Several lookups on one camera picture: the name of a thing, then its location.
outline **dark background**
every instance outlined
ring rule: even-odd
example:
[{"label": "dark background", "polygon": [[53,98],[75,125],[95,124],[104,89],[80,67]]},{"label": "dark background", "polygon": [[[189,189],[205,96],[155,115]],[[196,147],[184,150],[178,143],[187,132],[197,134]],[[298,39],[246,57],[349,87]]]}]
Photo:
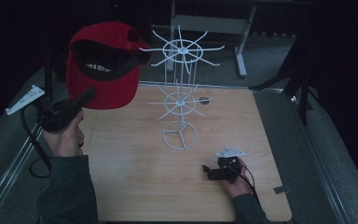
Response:
[{"label": "dark background", "polygon": [[[261,4],[252,32],[297,35],[282,72],[304,63],[311,67],[311,85],[317,89],[321,104],[358,168],[358,1],[320,1],[314,7],[299,7],[296,3],[302,2]],[[232,1],[234,7],[216,1],[203,4],[183,1],[177,10],[243,18],[249,6],[239,0]],[[44,66],[47,57],[64,81],[67,44],[81,27],[100,21],[123,21],[149,42],[150,24],[168,25],[170,13],[167,0],[0,0],[0,116],[24,82]]]}]

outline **small white object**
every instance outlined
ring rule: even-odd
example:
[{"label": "small white object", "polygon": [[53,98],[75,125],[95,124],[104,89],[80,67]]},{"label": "small white object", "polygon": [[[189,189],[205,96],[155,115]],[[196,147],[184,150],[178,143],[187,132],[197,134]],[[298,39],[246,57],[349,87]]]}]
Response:
[{"label": "small white object", "polygon": [[26,105],[30,104],[32,101],[36,100],[43,94],[45,94],[45,92],[42,89],[36,85],[33,85],[31,90],[28,91],[15,105],[13,105],[11,108],[6,108],[5,111],[8,115],[11,115]]},{"label": "small white object", "polygon": [[233,147],[225,147],[221,152],[217,152],[217,157],[228,158],[228,157],[236,157],[243,156],[245,153],[243,151],[239,151]]}]

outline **hand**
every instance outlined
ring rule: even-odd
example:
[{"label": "hand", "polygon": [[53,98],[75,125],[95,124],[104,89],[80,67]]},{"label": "hand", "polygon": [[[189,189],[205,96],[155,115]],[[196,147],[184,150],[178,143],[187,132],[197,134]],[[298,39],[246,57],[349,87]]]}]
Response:
[{"label": "hand", "polygon": [[[240,158],[238,158],[238,161],[242,165],[241,175],[249,181],[248,177],[245,175],[247,167],[245,162],[243,162],[243,160],[241,160]],[[246,183],[246,181],[244,181],[240,176],[238,176],[235,182],[232,184],[230,184],[226,180],[219,180],[219,182],[231,198],[235,198],[242,194],[252,193],[249,184]]]},{"label": "hand", "polygon": [[81,110],[61,133],[48,133],[43,131],[43,136],[55,156],[74,157],[83,155],[80,146],[83,144],[84,134],[78,127],[83,117],[84,111]]}]

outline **small black object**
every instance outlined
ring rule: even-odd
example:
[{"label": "small black object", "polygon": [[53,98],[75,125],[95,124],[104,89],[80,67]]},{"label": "small black object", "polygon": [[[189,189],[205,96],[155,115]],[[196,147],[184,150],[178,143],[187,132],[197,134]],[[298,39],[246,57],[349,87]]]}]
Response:
[{"label": "small black object", "polygon": [[49,133],[64,129],[82,110],[82,105],[95,96],[94,88],[83,91],[76,100],[65,99],[54,104],[53,108],[41,116],[41,126]]},{"label": "small black object", "polygon": [[219,165],[218,169],[210,169],[208,166],[202,165],[209,180],[227,180],[232,184],[241,173],[242,167],[237,157],[219,158],[217,164]]},{"label": "small black object", "polygon": [[209,104],[211,101],[208,99],[208,97],[205,97],[205,96],[201,96],[200,98],[199,98],[199,100],[200,100],[200,104],[202,104],[202,105],[207,105],[207,104]]},{"label": "small black object", "polygon": [[274,188],[274,191],[276,194],[279,194],[279,193],[290,193],[293,190],[289,186],[280,186],[280,187]]}]

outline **gray carpet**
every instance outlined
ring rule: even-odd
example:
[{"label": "gray carpet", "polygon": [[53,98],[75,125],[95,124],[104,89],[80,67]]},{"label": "gray carpet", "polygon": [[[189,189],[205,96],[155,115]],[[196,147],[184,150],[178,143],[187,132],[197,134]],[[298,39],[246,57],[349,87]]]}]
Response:
[{"label": "gray carpet", "polygon": [[[160,41],[156,38],[153,40],[153,47],[160,46]],[[238,38],[224,35],[223,39],[219,39],[217,44],[225,45],[225,48],[218,52],[205,53],[204,56],[204,59],[208,61],[220,63],[220,66],[214,67],[206,63],[199,63],[196,82],[202,85],[241,87],[260,84],[277,74],[294,40],[294,37],[288,38],[286,36],[274,36],[273,38],[262,35],[250,36],[243,53],[248,77],[241,78],[238,76],[232,48],[238,43]],[[204,44],[207,47],[216,47],[211,42],[216,41],[208,41]],[[142,81],[164,80],[162,75],[164,72],[163,65],[158,67],[150,65],[159,62],[161,57],[162,55],[154,53],[150,62],[142,66]],[[35,74],[24,85],[23,91],[15,97],[13,102],[16,102],[19,97],[30,90],[31,84],[43,86],[43,82],[40,83],[41,80],[43,80],[43,71]],[[282,89],[286,82],[287,80],[283,80],[271,88]],[[64,86],[62,83],[56,84],[57,89],[59,86]],[[287,197],[293,218],[297,223],[358,223],[358,174],[353,169],[345,146],[325,111],[313,99],[310,99],[313,110],[307,112],[309,126],[304,127],[296,117],[296,108],[280,91],[255,92],[255,99],[282,182],[293,190],[287,194]],[[30,110],[27,117],[30,123],[33,122],[35,119],[34,112]],[[25,139],[26,136],[21,127],[19,114],[10,117],[4,114],[0,119],[0,179],[19,153]],[[315,157],[313,150],[315,148],[324,150],[318,151],[321,159]],[[17,179],[10,182],[12,188],[3,203],[0,204],[0,223],[36,222],[36,199],[48,184],[48,179],[35,178],[28,172],[28,167],[37,158],[36,153],[30,151],[25,165],[19,167],[21,171]],[[346,213],[348,213],[347,217],[341,218],[342,213],[337,213],[332,208],[331,204],[336,201],[326,194],[331,189],[328,188],[329,185],[325,185],[317,161],[324,163],[325,171],[332,176],[334,183],[336,183],[333,190],[339,190],[339,199],[344,204]],[[41,161],[36,163],[34,170],[41,175],[47,171]],[[342,176],[349,177],[351,181],[342,181]]]}]

